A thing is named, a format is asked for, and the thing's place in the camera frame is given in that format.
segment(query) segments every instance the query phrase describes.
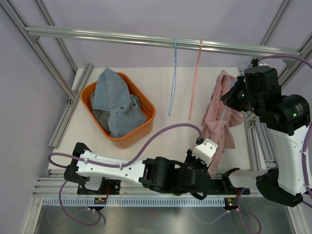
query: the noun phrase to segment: orange plastic tub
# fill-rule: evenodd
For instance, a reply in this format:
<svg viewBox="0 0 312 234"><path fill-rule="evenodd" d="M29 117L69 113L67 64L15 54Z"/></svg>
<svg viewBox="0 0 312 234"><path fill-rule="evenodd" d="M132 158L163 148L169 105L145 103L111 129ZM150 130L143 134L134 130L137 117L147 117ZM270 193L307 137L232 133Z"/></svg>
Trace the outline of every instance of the orange plastic tub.
<svg viewBox="0 0 312 234"><path fill-rule="evenodd" d="M148 98L139 90L139 88L129 79L129 77L121 72L117 72L121 78L127 83L130 94L136 95L141 103L141 109L144 115L146 116L147 120L138 128L134 129L132 132L128 133L127 135L119 138L110 137L110 132L105 131L100 123L96 120L94 115L91 111L91 103L90 103L90 96L91 93L96 89L97 82L94 82L88 86L86 86L83 91L81 92L81 101L83 105L88 110L89 114L92 116L94 122L98 125L101 129L103 134L110 139L117 147L119 148L128 148L129 146L133 145L139 139L144 137L145 135L149 134L149 132L153 128L153 119L156 114L155 106L148 100Z"/></svg>

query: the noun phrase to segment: white table surface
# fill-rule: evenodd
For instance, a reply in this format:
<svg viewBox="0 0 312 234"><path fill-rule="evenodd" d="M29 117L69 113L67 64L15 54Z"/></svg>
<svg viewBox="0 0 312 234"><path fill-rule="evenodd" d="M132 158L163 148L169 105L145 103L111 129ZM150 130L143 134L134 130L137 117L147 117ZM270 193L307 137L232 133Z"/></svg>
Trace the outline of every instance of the white table surface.
<svg viewBox="0 0 312 234"><path fill-rule="evenodd" d="M132 159L150 136L160 129L176 123L192 123L200 129L201 120L205 114L206 107L210 102L210 97L215 86L218 74L225 70L233 76L238 75L237 67L200 67L198 71L198 83L194 100L193 115L188 120L190 99L194 81L194 67L178 67L176 74L176 91L172 109L172 114L168 116L168 108L171 95L173 78L173 67L161 68L112 68L116 72L123 72L139 87L139 89L150 99L156 107L156 117L152 131L134 145L127 149L119 149L107 139L86 108L80 101L73 118L68 126L59 149L54 152L71 154L77 142L85 143L94 153ZM73 87L76 85L83 69L78 69ZM88 84L96 81L104 68L93 70ZM246 138L243 124L231 128L235 140L235 149L226 149L222 156L218 172L222 173L233 167L242 169L249 168ZM184 161L186 151L195 147L198 137L196 130L189 127L175 128L158 136L141 155L141 159L155 158L163 156L169 159ZM62 165L68 165L70 159L55 156L53 160Z"/></svg>

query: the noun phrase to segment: cable clip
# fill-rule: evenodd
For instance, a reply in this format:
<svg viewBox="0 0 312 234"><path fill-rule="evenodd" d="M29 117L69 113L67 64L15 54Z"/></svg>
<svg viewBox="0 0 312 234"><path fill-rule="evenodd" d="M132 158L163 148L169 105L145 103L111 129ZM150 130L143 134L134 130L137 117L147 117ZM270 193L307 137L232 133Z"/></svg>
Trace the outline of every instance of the cable clip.
<svg viewBox="0 0 312 234"><path fill-rule="evenodd" d="M307 151L302 151L302 150L300 150L300 153L304 154L305 156L308 155L308 152L307 152Z"/></svg>
<svg viewBox="0 0 312 234"><path fill-rule="evenodd" d="M312 185L303 184L303 186L306 187L306 188L312 189Z"/></svg>

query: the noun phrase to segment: white bracket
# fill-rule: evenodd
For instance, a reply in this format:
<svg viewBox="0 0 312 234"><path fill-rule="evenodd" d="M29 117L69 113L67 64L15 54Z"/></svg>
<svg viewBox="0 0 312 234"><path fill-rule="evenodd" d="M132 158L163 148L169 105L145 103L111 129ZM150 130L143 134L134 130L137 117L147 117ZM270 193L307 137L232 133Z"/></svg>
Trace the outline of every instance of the white bracket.
<svg viewBox="0 0 312 234"><path fill-rule="evenodd" d="M290 69L294 65L296 60L291 59L291 58L285 58L283 59L283 62L286 64L287 69Z"/></svg>
<svg viewBox="0 0 312 234"><path fill-rule="evenodd" d="M73 100L70 98L70 97L67 97L66 98L66 105L68 107L71 107L73 105Z"/></svg>
<svg viewBox="0 0 312 234"><path fill-rule="evenodd" d="M192 152L192 156L196 156L203 160L207 165L210 164L211 158L216 152L218 145L210 139L205 139L200 145L197 145Z"/></svg>
<svg viewBox="0 0 312 234"><path fill-rule="evenodd" d="M29 36L29 38L34 44L36 44L40 39L40 36Z"/></svg>

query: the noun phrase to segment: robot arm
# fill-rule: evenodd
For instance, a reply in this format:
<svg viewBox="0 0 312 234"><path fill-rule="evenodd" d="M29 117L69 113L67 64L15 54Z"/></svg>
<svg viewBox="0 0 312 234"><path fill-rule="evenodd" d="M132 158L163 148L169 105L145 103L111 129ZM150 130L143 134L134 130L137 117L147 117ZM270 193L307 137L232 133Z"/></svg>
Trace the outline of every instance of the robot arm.
<svg viewBox="0 0 312 234"><path fill-rule="evenodd" d="M83 185L91 191L98 191L105 178L113 178L164 194L205 193L211 184L207 165L211 162L216 148L217 144L206 139L193 151L188 151L184 163L156 157L137 160L130 166L122 168L121 165L127 160L94 154L83 143L77 143L73 155L83 158L84 161L73 159L71 165L66 168L64 178ZM103 167L88 163L88 160L120 165L120 167Z"/></svg>
<svg viewBox="0 0 312 234"><path fill-rule="evenodd" d="M309 104L299 95L281 95L277 71L269 66L251 67L237 79L221 100L237 111L253 112L266 123L278 168L238 170L229 175L230 182L234 187L258 189L268 200L293 207L302 202L302 194L307 191L300 150L310 124ZM309 168L308 175L312 181Z"/></svg>

